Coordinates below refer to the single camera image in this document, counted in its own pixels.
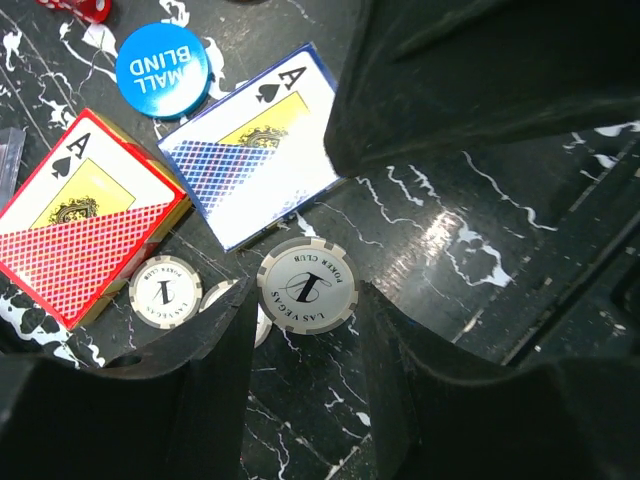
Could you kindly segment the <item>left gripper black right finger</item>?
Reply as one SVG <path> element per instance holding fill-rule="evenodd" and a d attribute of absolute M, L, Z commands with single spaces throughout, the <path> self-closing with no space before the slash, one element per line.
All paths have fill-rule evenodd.
<path fill-rule="evenodd" d="M 382 479 L 635 479 L 639 361 L 514 369 L 475 356 L 359 287 L 357 319 Z"/>

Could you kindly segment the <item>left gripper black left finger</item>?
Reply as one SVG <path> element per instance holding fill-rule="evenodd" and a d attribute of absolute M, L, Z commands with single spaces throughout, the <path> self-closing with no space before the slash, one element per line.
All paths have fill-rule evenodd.
<path fill-rule="evenodd" d="M 5 479 L 234 479 L 254 351 L 257 287 L 103 368 L 1 359 Z"/>

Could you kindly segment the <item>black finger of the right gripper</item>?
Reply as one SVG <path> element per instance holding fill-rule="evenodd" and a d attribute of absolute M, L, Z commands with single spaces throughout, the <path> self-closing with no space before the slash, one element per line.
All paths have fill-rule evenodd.
<path fill-rule="evenodd" d="M 638 116 L 635 1 L 366 1 L 324 144 L 355 177 Z"/>

